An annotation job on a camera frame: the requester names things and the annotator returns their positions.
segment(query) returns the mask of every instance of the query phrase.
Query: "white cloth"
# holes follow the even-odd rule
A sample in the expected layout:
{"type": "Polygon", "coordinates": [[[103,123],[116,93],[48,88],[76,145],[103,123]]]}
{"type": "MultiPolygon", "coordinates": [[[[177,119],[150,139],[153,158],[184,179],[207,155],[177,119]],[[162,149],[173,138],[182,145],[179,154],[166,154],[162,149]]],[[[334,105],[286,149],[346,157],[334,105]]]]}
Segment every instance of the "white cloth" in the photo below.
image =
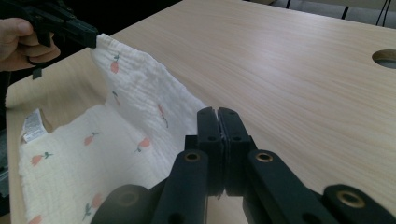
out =
{"type": "Polygon", "coordinates": [[[168,177],[205,105],[145,52],[107,35],[91,56],[106,78],[104,105],[20,145],[29,224],[90,223],[124,184],[148,189],[168,177]]]}

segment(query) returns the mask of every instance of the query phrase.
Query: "brass insert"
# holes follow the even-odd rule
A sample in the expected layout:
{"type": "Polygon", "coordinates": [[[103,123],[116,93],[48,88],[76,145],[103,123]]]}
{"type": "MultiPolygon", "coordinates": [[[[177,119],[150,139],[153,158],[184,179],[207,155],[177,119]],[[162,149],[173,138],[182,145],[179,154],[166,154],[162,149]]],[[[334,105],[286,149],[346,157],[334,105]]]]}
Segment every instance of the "brass insert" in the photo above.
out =
{"type": "Polygon", "coordinates": [[[354,208],[363,208],[366,205],[361,196],[348,190],[338,191],[337,198],[342,203],[354,208]]]}
{"type": "Polygon", "coordinates": [[[139,194],[134,191],[125,191],[118,197],[117,202],[121,207],[129,207],[139,201],[139,194]]]}
{"type": "Polygon", "coordinates": [[[260,152],[260,153],[258,153],[258,154],[256,155],[256,159],[257,159],[258,161],[262,161],[262,162],[270,162],[270,161],[272,161],[274,158],[273,158],[270,154],[268,154],[268,153],[260,152]]]}
{"type": "Polygon", "coordinates": [[[201,156],[200,156],[199,154],[197,154],[197,153],[188,153],[186,156],[184,156],[184,159],[185,159],[186,161],[191,161],[191,162],[193,162],[193,161],[198,161],[198,160],[200,160],[200,159],[201,159],[201,156]]]}

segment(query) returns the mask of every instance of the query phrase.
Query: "muslin cloth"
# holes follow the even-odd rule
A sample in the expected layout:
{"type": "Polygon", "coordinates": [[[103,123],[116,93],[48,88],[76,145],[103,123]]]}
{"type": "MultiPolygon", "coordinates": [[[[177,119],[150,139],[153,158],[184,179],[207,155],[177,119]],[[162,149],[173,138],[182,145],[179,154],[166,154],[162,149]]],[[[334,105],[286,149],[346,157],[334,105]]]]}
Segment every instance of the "muslin cloth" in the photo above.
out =
{"type": "Polygon", "coordinates": [[[29,224],[90,223],[117,187],[148,189],[168,177],[205,104],[146,52],[108,35],[91,56],[107,98],[67,125],[20,145],[29,224]]]}

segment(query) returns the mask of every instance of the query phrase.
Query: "cloth tag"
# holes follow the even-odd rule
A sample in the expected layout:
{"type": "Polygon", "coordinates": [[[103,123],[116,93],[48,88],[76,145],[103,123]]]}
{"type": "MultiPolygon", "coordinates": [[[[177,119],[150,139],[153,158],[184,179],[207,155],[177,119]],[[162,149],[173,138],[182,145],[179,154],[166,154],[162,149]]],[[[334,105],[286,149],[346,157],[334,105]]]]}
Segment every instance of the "cloth tag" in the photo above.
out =
{"type": "Polygon", "coordinates": [[[39,109],[36,109],[26,117],[23,123],[23,130],[25,132],[23,139],[26,143],[48,134],[47,130],[44,128],[39,109]]]}

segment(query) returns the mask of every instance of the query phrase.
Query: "light wood grain surface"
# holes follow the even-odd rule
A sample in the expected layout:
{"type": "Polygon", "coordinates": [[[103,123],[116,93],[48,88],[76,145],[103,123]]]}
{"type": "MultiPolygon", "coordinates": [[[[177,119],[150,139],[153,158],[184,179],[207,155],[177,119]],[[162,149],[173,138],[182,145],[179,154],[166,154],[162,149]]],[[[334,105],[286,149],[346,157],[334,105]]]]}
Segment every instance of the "light wood grain surface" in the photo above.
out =
{"type": "Polygon", "coordinates": [[[8,213],[0,217],[0,224],[10,224],[11,223],[11,214],[8,213]]]}
{"type": "MultiPolygon", "coordinates": [[[[396,70],[373,62],[396,31],[243,1],[184,0],[114,38],[164,64],[207,105],[239,113],[261,149],[317,192],[347,184],[396,215],[396,70]]],[[[102,104],[84,49],[7,95],[12,223],[25,223],[18,142],[41,108],[51,129],[102,104]]],[[[209,199],[208,223],[247,223],[240,198],[209,199]]]]}

